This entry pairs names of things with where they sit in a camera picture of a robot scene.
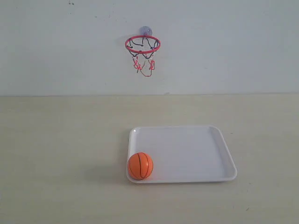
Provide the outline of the small orange basketball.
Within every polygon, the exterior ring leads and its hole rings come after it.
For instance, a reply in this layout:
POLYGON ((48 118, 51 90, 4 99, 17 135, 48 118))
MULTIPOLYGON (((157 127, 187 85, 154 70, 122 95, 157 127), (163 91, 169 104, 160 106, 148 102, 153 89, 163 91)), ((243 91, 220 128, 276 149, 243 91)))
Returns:
POLYGON ((144 152, 133 154, 127 162, 129 176, 137 181, 145 180, 150 177, 153 168, 152 158, 144 152))

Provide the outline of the clear suction cup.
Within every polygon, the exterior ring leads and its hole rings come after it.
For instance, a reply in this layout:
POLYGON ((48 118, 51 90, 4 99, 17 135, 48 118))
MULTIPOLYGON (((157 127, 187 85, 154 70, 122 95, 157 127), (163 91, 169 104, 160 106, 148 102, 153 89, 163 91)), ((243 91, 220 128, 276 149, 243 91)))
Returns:
POLYGON ((152 36, 152 29, 148 26, 143 26, 139 29, 140 35, 152 36))

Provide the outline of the red mini basketball hoop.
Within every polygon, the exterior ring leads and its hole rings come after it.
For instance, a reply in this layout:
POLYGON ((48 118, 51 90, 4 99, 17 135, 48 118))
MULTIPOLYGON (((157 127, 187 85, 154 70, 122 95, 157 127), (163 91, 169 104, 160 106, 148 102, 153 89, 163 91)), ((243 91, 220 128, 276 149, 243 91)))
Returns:
POLYGON ((133 67, 144 77, 151 77, 156 68, 154 55, 161 41, 150 35, 135 35, 125 41, 125 48, 132 57, 133 67))

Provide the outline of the white plastic tray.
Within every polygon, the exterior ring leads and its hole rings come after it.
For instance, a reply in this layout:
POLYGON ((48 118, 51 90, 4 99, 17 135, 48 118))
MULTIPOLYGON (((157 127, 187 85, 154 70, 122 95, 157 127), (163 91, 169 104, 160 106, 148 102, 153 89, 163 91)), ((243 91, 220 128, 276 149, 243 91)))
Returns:
POLYGON ((221 131, 214 126, 143 126, 130 131, 128 155, 146 153, 153 171, 138 184, 225 182, 237 169, 221 131))

